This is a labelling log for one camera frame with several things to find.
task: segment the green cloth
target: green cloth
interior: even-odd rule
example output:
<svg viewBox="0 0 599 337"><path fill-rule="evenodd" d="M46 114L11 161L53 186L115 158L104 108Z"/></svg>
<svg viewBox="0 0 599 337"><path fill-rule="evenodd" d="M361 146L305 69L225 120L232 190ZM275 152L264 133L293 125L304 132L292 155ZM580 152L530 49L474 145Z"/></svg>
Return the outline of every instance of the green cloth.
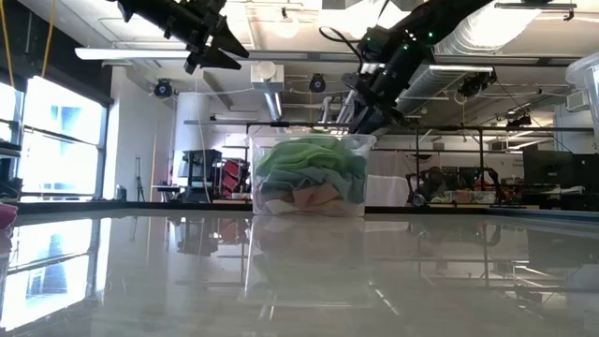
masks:
<svg viewBox="0 0 599 337"><path fill-rule="evenodd" d="M265 177L259 187L265 196L331 183L343 200L364 202L366 159L336 138L280 142L260 160L256 175Z"/></svg>

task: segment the ceiling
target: ceiling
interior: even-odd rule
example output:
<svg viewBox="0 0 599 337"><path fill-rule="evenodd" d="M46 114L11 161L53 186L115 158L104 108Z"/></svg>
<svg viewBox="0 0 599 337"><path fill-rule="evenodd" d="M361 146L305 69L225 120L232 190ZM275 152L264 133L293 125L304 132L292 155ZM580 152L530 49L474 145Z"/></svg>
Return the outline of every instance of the ceiling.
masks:
<svg viewBox="0 0 599 337"><path fill-rule="evenodd" d="M52 0L20 0L37 15L48 19ZM254 0L228 1L223 13L238 40L248 50L264 51L347 51L344 44L322 38L317 28L321 25L334 25L349 36L359 36L360 29L368 18L376 18L381 0L364 0L346 10L323 10L322 0ZM397 0L414 4L414 0ZM543 13L534 20L516 39L505 45L500 55L534 56L586 56L599 51L599 1L577 0L577 15L574 20L564 22L563 13ZM287 8L291 19L281 21L281 7ZM391 25L407 12L388 6L386 14L379 21ZM146 48L181 49L178 41L166 41L162 32L141 18L124 23L114 2L101 0L57 0L56 26L79 43L94 48ZM240 71L224 69L202 69L193 75L183 71L183 60L137 61L133 73L147 82L158 78L174 79L174 86L180 91L239 91L251 88L250 65L255 62L241 62ZM282 94L285 115L307 115L314 109L289 108L292 104L317 104L326 95L309 95L308 81L312 74L322 73L328 81L329 95L342 95L346 91L339 82L343 73L355 71L351 63L284 62L286 91ZM536 91L535 84L565 84L564 67L512 67L497 68L501 83L518 84L509 86L512 93ZM489 124L496 115L505 114L516 103L511 99L474 98L462 108L453 100L455 87L445 93L449 101L434 101L427 106L423 120L427 124L460 123ZM544 89L549 93L567 92L567 88L550 86ZM501 87L491 87L485 93L504 93ZM555 96L527 95L518 98L519 104L537 101L542 110L543 102L554 103L547 98ZM259 92L242 92L219 96L215 99L216 109L221 110L260 110L266 103Z"/></svg>

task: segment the container lid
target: container lid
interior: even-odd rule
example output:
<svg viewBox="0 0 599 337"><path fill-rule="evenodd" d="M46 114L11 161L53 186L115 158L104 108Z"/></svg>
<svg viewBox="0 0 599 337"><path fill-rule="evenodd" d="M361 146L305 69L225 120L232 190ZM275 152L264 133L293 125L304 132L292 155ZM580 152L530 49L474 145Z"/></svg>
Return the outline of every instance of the container lid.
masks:
<svg viewBox="0 0 599 337"><path fill-rule="evenodd" d="M599 52L581 58L570 65L565 71L565 80L568 81L568 83L575 84L577 89L587 89L584 75L587 69L594 66L599 66Z"/></svg>

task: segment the glossy table surface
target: glossy table surface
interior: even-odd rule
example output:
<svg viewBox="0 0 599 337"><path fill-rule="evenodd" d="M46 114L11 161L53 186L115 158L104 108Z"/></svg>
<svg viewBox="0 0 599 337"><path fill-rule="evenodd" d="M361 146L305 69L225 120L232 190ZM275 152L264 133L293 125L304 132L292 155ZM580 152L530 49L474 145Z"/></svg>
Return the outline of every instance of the glossy table surface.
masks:
<svg viewBox="0 0 599 337"><path fill-rule="evenodd" d="M599 224L480 215L21 216L2 336L597 336Z"/></svg>

